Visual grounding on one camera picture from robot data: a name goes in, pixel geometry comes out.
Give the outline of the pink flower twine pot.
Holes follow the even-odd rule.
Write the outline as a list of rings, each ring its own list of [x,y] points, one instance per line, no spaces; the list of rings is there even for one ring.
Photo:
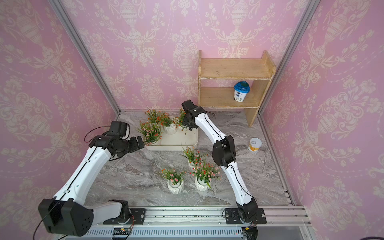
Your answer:
[[[143,136],[142,139],[146,146],[153,145],[162,139],[162,128],[158,124],[140,122],[137,130]]]

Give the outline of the red flower white pot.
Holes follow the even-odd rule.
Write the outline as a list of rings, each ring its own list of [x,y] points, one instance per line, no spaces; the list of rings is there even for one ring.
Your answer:
[[[164,132],[167,135],[174,135],[177,132],[177,125],[168,113],[161,114],[161,125],[163,126]]]

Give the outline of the orange flower white pot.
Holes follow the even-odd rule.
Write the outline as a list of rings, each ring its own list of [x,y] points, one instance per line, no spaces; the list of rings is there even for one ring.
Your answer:
[[[148,121],[151,123],[151,124],[155,124],[155,125],[160,125],[160,126],[164,126],[164,118],[166,116],[166,113],[163,112],[163,111],[157,111],[155,109],[148,109],[146,112],[145,112],[147,118],[148,118]]]

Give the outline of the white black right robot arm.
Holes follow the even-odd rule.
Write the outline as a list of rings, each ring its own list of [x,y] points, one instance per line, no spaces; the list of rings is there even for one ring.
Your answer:
[[[208,113],[191,100],[183,102],[182,108],[186,113],[183,125],[188,128],[200,128],[212,142],[212,158],[215,164],[224,171],[231,184],[242,221],[245,223],[254,221],[259,206],[256,198],[248,191],[240,174],[236,162],[234,138],[220,131],[210,120]]]

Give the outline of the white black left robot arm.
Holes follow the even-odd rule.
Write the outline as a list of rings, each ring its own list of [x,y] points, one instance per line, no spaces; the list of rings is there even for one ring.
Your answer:
[[[92,208],[84,205],[91,186],[107,162],[144,148],[142,138],[131,137],[130,133],[129,124],[113,121],[108,131],[88,141],[89,148],[69,180],[52,198],[40,202],[39,226],[65,238],[82,237],[97,224],[134,225],[135,217],[127,201],[110,200]]]

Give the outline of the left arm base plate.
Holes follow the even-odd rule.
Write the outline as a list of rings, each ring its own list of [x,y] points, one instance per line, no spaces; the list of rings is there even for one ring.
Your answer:
[[[103,225],[143,225],[146,215],[145,208],[133,208],[124,210],[117,218],[103,222]]]

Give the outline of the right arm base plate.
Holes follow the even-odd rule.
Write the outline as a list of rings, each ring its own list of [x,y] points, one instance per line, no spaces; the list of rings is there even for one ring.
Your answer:
[[[254,213],[246,214],[237,208],[225,208],[222,212],[228,225],[265,225],[267,223],[264,209],[258,208]]]

